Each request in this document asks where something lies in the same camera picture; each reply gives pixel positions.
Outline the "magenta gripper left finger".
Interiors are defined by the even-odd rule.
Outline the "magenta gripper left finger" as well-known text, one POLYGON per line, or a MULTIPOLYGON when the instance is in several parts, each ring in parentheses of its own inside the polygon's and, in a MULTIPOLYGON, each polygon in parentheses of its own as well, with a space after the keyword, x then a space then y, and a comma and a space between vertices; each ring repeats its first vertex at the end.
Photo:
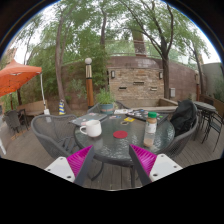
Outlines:
POLYGON ((94 156, 94 146, 87 146, 69 157, 58 157, 46 171, 82 186, 91 161, 94 156))

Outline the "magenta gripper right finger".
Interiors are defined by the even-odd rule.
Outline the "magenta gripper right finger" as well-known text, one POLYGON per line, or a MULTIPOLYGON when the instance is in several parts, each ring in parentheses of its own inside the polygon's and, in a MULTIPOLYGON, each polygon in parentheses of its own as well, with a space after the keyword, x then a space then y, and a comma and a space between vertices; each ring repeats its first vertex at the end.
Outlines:
POLYGON ((155 155, 133 144, 129 145, 129 154, 143 186, 182 169, 165 154, 155 155))

